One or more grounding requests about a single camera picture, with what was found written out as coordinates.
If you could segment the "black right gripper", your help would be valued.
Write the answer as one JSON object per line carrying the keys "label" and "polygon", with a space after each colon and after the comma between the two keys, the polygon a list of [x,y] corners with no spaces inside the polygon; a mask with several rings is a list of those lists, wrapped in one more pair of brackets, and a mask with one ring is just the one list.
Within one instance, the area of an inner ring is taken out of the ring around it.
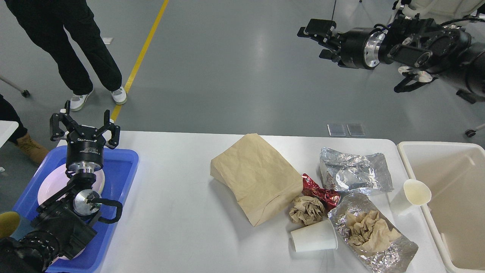
{"label": "black right gripper", "polygon": [[[333,20],[310,19],[307,26],[298,30],[297,36],[310,38],[326,48],[321,51],[319,58],[331,60],[339,67],[373,70],[380,64],[378,53],[386,37],[383,30],[353,28],[335,35],[335,29],[336,22]],[[339,55],[332,51],[339,49]]]}

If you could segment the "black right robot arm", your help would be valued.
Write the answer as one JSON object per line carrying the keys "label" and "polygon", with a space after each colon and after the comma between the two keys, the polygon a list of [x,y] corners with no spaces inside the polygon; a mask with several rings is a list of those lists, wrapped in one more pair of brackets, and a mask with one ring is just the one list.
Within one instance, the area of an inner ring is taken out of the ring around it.
{"label": "black right robot arm", "polygon": [[321,59],[347,69],[373,70],[378,64],[399,63],[403,80],[394,87],[397,93],[442,79],[467,102],[484,101],[484,43],[474,42],[454,21],[438,24],[401,15],[389,25],[345,33],[335,28],[332,20],[311,19],[297,35],[323,46]]}

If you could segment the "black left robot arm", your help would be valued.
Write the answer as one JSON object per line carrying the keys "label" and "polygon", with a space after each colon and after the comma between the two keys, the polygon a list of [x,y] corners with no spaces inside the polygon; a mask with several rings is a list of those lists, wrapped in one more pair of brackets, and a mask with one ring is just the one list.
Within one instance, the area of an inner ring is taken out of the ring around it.
{"label": "black left robot arm", "polygon": [[103,125],[81,126],[70,116],[70,102],[50,118],[51,140],[66,140],[65,187],[37,208],[31,222],[33,231],[16,240],[1,239],[2,273],[43,273],[59,256],[73,259],[97,232],[97,222],[113,224],[120,220],[123,205],[102,198],[92,188],[95,172],[103,168],[104,147],[115,149],[119,144],[120,127],[106,110]]}

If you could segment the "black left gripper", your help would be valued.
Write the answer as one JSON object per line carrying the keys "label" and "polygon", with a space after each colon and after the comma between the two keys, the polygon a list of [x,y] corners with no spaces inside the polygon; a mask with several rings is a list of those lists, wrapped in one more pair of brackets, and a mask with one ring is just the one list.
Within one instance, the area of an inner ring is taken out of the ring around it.
{"label": "black left gripper", "polygon": [[[59,113],[52,114],[50,118],[50,141],[67,140],[66,169],[78,171],[80,169],[92,169],[99,171],[103,168],[104,146],[115,149],[119,145],[120,126],[110,119],[110,110],[103,114],[103,125],[95,129],[95,133],[85,133],[81,126],[70,116],[70,100],[67,100],[64,108]],[[69,132],[64,137],[65,131],[59,127],[64,124]],[[110,139],[103,136],[106,131],[111,133]]]}

